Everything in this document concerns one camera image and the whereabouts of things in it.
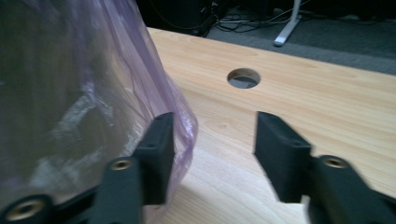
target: plastic bag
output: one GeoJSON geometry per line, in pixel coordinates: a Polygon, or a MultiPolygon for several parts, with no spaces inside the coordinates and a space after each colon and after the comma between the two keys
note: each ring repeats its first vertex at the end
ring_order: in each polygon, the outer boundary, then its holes
{"type": "MultiPolygon", "coordinates": [[[[0,209],[32,194],[62,203],[130,156],[175,112],[169,196],[197,122],[165,74],[135,1],[0,0],[0,209]]],[[[146,207],[148,222],[163,209],[146,207]]]]}

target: clamp jaw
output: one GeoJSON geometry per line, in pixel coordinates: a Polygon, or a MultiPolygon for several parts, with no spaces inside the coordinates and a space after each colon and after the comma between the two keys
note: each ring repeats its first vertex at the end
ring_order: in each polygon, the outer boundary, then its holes
{"type": "Polygon", "coordinates": [[[173,113],[152,121],[133,156],[116,158],[99,186],[58,205],[49,195],[32,195],[0,214],[1,224],[141,224],[142,206],[166,203],[174,162],[173,113]]]}
{"type": "Polygon", "coordinates": [[[312,223],[396,223],[395,199],[370,189],[347,161],[310,153],[311,145],[285,121],[258,113],[254,155],[281,202],[309,196],[312,223]]]}

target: metal leg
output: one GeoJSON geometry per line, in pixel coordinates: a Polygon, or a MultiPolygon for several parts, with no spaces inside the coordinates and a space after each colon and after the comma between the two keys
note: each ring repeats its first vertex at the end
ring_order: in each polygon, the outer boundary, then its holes
{"type": "Polygon", "coordinates": [[[294,30],[294,27],[299,22],[298,19],[298,11],[300,10],[301,0],[294,0],[294,7],[291,13],[291,18],[288,24],[283,28],[282,32],[280,32],[279,36],[274,41],[274,45],[277,47],[282,47],[285,44],[286,40],[289,38],[289,35],[294,30]]]}

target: table surface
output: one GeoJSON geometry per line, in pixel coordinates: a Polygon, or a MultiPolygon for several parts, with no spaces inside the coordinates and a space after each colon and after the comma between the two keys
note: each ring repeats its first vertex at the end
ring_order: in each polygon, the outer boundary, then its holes
{"type": "Polygon", "coordinates": [[[280,203],[252,152],[256,111],[276,114],[315,146],[351,162],[396,197],[396,77],[149,29],[163,66],[199,121],[192,166],[162,224],[307,223],[280,203]],[[261,75],[241,90],[236,68],[261,75]]]}

